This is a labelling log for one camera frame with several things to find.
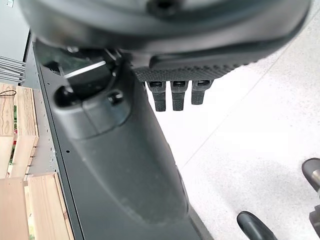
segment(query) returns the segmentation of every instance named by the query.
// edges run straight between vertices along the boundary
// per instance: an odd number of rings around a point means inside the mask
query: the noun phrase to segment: string
[[[14,96],[16,94],[17,94],[16,90],[6,90],[6,91],[3,91],[3,92],[0,92],[0,97]]]

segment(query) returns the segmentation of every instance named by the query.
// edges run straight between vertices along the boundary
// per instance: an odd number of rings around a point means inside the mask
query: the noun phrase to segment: speckled floor
[[[301,172],[320,157],[320,0],[300,35],[217,79],[204,104],[157,112],[190,202],[215,240],[247,240],[236,216],[256,214],[279,240],[318,240],[320,204]]]

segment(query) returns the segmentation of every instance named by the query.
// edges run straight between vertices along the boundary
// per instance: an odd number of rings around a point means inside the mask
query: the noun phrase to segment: white wall
[[[29,26],[20,13],[18,1],[11,8],[7,0],[0,0],[0,56],[22,61],[28,33]]]

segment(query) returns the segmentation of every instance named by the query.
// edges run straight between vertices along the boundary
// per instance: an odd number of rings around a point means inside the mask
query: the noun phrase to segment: wooden pallet
[[[7,90],[15,90],[16,95],[0,96],[0,178],[24,178],[39,139],[34,94],[32,88],[0,83],[0,93]],[[14,134],[14,106],[17,113],[17,134]],[[12,170],[8,175],[15,139]]]
[[[0,179],[0,193],[0,239],[74,240],[57,173]]]

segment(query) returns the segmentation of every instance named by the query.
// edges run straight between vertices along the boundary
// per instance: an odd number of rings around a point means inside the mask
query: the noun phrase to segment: wooden plank
[[[17,86],[17,130],[18,135],[37,136],[32,88]]]
[[[12,160],[11,178],[25,176],[37,136],[18,135]]]
[[[0,136],[0,179],[7,176],[14,136]]]
[[[69,240],[55,176],[29,177],[28,187],[35,239]]]
[[[16,87],[17,140],[10,177],[25,176],[38,143],[38,129],[32,88]]]
[[[37,122],[37,115],[36,115],[36,106],[35,106],[35,97],[34,91],[31,90],[31,99],[32,99],[32,110],[33,110],[33,119],[34,119],[34,126],[35,126],[35,135],[39,136],[38,132],[38,122]]]
[[[0,83],[0,93],[14,89],[13,85]],[[0,96],[0,179],[7,175],[13,139],[14,96]]]
[[[54,178],[55,178],[56,187],[57,187],[57,190],[58,190],[58,193],[59,193],[62,212],[63,212],[63,215],[64,215],[65,225],[66,225],[66,229],[67,229],[68,234],[69,234],[69,238],[70,238],[70,240],[75,240],[74,234],[73,234],[73,231],[72,231],[72,228],[71,228],[68,212],[67,212],[65,199],[64,199],[64,196],[63,196],[63,193],[62,193],[62,188],[61,188],[61,185],[60,185],[60,180],[59,180],[58,173],[54,173]]]
[[[0,83],[0,93],[14,90],[10,84]],[[0,96],[0,136],[14,135],[14,96]]]
[[[25,191],[20,178],[0,179],[0,239],[29,239]]]

